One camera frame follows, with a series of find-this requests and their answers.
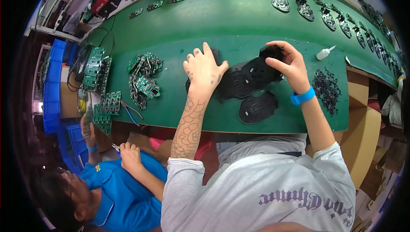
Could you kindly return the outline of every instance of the blue shirt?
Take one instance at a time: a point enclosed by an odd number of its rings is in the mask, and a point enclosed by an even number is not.
[[[167,170],[141,151],[141,163],[155,177],[167,181]],[[93,166],[87,163],[79,175],[90,190],[101,188],[101,203],[91,221],[107,231],[146,232],[160,226],[161,202],[121,167],[121,159]]]

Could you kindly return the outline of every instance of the glue bottle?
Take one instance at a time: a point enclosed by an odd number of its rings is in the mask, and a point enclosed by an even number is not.
[[[335,47],[336,47],[336,45],[331,47],[330,49],[321,50],[318,54],[316,54],[316,58],[318,60],[322,60],[322,59],[326,58],[329,55],[329,53],[331,53],[331,50],[333,50]]]

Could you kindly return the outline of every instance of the black box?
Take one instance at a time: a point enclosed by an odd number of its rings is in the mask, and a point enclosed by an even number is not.
[[[118,5],[120,4],[121,0],[108,0],[107,4],[105,4],[101,10],[98,12],[98,15],[106,18],[108,15],[113,12]]]

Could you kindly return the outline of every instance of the white cloth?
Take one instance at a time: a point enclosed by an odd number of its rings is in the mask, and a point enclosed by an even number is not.
[[[201,161],[169,158],[162,231],[254,232],[279,221],[350,231],[356,191],[339,145],[313,159],[279,154],[304,147],[303,140],[239,144],[219,156],[223,164],[206,186]]]
[[[389,116],[389,123],[391,126],[401,129],[401,91],[403,89],[403,79],[398,82],[397,92],[390,95],[383,104],[380,111],[383,116]]]

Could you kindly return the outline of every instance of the blue silicone bracelet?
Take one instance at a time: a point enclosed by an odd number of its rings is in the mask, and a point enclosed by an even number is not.
[[[295,95],[295,92],[292,93],[290,99],[292,100],[293,104],[299,106],[302,102],[308,101],[315,96],[315,90],[312,86],[310,89],[306,91],[304,94]]]
[[[91,147],[89,147],[89,146],[87,146],[87,148],[88,148],[88,151],[90,151],[90,152],[95,152],[95,151],[97,151],[97,144],[95,144],[95,147],[94,147],[94,148],[91,148]]]

